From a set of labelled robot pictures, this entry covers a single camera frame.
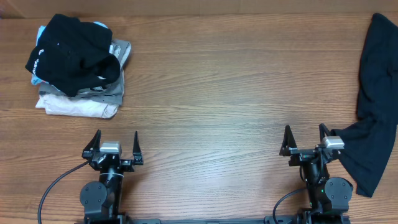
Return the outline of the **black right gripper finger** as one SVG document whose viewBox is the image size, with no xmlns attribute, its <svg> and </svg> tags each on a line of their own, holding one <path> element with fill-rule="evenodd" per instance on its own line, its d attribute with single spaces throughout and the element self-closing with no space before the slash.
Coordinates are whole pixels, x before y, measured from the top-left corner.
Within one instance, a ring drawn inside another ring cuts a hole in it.
<svg viewBox="0 0 398 224">
<path fill-rule="evenodd" d="M 323 141 L 325 137 L 331 136 L 330 130 L 326 127 L 324 123 L 319 124 L 320 142 Z"/>
<path fill-rule="evenodd" d="M 280 156 L 291 156 L 293 152 L 297 151 L 298 147 L 296 145 L 292 130 L 289 125 L 285 126 L 284 139 L 282 141 L 282 146 L 280 148 Z"/>
</svg>

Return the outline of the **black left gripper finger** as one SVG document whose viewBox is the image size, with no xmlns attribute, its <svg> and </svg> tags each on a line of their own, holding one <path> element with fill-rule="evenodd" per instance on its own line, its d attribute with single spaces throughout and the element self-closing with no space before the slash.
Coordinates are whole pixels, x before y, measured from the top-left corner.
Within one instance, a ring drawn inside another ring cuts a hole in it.
<svg viewBox="0 0 398 224">
<path fill-rule="evenodd" d="M 141 148 L 139 145 L 137 131 L 134 133 L 134 145 L 133 145 L 132 155 L 134 157 L 135 165 L 143 165 L 144 164 L 144 158 L 142 156 Z"/>
<path fill-rule="evenodd" d="M 86 145 L 82 152 L 82 158 L 92 158 L 93 154 L 100 149 L 101 130 L 98 129 L 91 141 Z"/>
</svg>

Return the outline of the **dark navy t-shirt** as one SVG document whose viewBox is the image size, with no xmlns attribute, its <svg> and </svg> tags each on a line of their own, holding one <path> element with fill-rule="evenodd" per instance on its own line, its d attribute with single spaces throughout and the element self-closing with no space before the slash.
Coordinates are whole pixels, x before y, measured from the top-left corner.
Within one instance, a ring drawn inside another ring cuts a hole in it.
<svg viewBox="0 0 398 224">
<path fill-rule="evenodd" d="M 397 26 L 373 14 L 359 65 L 356 123 L 332 134 L 345 143 L 340 162 L 358 195 L 372 197 L 387 166 L 397 132 Z"/>
</svg>

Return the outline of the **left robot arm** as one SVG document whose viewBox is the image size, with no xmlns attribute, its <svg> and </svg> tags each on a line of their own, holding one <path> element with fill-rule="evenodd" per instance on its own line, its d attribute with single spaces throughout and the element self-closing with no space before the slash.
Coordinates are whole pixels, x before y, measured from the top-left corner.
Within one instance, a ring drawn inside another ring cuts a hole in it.
<svg viewBox="0 0 398 224">
<path fill-rule="evenodd" d="M 80 192 L 84 207 L 84 223 L 132 223 L 126 212 L 120 212 L 124 173 L 134 172 L 144 164 L 137 133 L 134 134 L 133 158 L 121 158 L 118 141 L 101 141 L 98 130 L 82 152 L 82 158 L 99 172 L 99 179 L 87 183 Z"/>
</svg>

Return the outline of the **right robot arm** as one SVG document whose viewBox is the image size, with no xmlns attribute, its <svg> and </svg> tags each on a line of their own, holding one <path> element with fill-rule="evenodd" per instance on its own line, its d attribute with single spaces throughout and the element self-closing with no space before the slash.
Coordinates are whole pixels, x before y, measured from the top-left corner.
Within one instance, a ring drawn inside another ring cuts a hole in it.
<svg viewBox="0 0 398 224">
<path fill-rule="evenodd" d="M 349 210 L 349 201 L 353 194 L 353 185 L 342 177 L 330 177 L 327 164 L 335 161 L 345 148 L 339 136 L 332 136 L 324 124 L 319 125 L 320 143 L 313 149 L 298 149 L 289 125 L 285 127 L 284 139 L 279 154 L 289 157 L 289 166 L 298 166 L 300 178 L 305 187 L 283 196 L 272 211 L 275 223 L 349 223 L 349 217 L 343 214 Z M 301 208 L 294 216 L 276 216 L 277 207 L 286 198 L 297 193 L 308 192 L 308 208 Z"/>
</svg>

